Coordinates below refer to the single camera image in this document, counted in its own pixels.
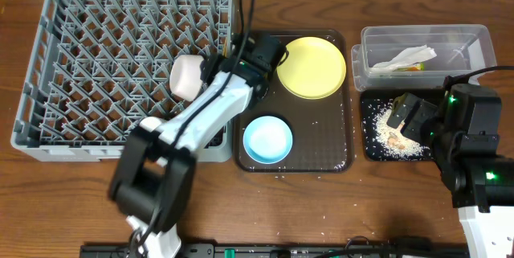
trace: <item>clear plastic container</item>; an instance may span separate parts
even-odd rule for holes
[[[437,57],[419,72],[377,73],[376,63],[391,61],[409,47],[427,45]],[[358,91],[368,88],[437,88],[446,76],[496,66],[489,31],[483,25],[417,25],[366,27],[361,45],[352,47],[353,81]]]

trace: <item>wooden tabletop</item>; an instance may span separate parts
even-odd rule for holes
[[[0,256],[76,257],[86,242],[125,242],[131,231],[107,199],[116,161],[37,162],[10,146],[42,5],[8,0],[0,16]],[[346,38],[347,56],[367,26],[483,24],[498,64],[514,65],[514,0],[256,0],[254,20],[259,29],[335,29]],[[512,72],[480,79],[501,95],[499,153],[511,157],[513,80]],[[464,243],[433,162],[365,160],[353,80],[350,88],[357,157],[347,172],[277,176],[249,174],[232,160],[202,163],[180,236],[220,244],[344,244],[355,235]]]

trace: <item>small black tray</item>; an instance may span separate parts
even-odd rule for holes
[[[333,43],[345,56],[345,40],[333,30],[272,31],[284,44],[301,37],[318,37]],[[349,63],[345,82],[332,95],[306,100],[290,93],[273,76],[266,98],[235,119],[234,155],[252,172],[341,172],[353,162],[352,117],[349,97]],[[283,119],[293,132],[289,155],[272,165],[254,161],[243,148],[244,129],[255,118],[272,115]]]
[[[384,147],[376,139],[377,131],[374,128],[373,118],[377,115],[378,109],[387,107],[389,103],[393,103],[396,97],[404,93],[412,93],[415,96],[425,99],[433,104],[439,104],[444,97],[442,89],[390,89],[378,88],[370,89],[361,93],[361,127],[362,127],[362,144],[364,146],[365,156],[371,161],[426,161],[431,159],[430,151],[426,150],[422,154],[412,155],[408,158],[395,158],[384,152]]]

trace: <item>light blue bowl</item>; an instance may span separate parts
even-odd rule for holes
[[[291,151],[292,132],[277,117],[259,117],[245,129],[243,146],[256,162],[273,164],[282,161]]]

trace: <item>gray dish rack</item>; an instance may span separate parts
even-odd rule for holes
[[[187,104],[169,91],[173,60],[230,44],[233,0],[44,0],[11,144],[40,161],[118,158],[144,117]],[[231,156],[231,122],[200,162]]]

